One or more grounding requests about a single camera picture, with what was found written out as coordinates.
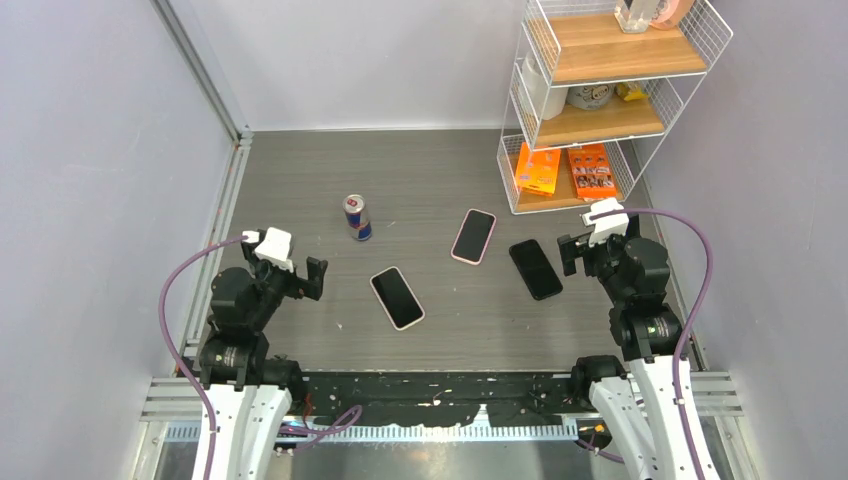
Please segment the black phone case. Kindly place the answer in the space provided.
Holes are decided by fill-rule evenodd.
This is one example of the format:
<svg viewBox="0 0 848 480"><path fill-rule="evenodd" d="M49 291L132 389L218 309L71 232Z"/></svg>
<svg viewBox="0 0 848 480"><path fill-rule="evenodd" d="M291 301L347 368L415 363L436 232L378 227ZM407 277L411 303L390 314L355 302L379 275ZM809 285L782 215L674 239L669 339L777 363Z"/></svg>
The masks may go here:
<svg viewBox="0 0 848 480"><path fill-rule="evenodd" d="M537 240L529 239L510 246L509 255L534 300L541 301L563 291L559 277Z"/></svg>

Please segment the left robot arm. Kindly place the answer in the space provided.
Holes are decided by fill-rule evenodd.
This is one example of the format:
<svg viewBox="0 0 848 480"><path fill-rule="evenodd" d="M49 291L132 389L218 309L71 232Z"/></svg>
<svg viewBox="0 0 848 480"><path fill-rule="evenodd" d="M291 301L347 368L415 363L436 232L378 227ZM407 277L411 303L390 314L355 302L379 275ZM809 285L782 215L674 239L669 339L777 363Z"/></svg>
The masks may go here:
<svg viewBox="0 0 848 480"><path fill-rule="evenodd" d="M307 398L300 366L271 358L264 329L286 298L319 300L325 260L310 257L301 278L284 230L243 232L237 239L248 265L212 280L209 335L196 358L207 434L198 446L196 479L260 479L268 469L285 414Z"/></svg>

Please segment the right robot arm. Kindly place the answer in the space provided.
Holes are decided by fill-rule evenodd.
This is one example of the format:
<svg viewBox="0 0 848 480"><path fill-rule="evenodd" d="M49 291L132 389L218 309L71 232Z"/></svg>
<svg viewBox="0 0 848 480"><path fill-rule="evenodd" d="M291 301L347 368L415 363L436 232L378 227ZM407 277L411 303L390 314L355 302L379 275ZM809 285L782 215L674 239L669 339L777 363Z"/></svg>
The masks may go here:
<svg viewBox="0 0 848 480"><path fill-rule="evenodd" d="M641 236L639 213L586 213L588 233L558 240L565 275L581 260L609 296L610 331L622 351L579 358L571 397L601 415L630 478L715 479L684 352L693 321L666 303L668 252Z"/></svg>

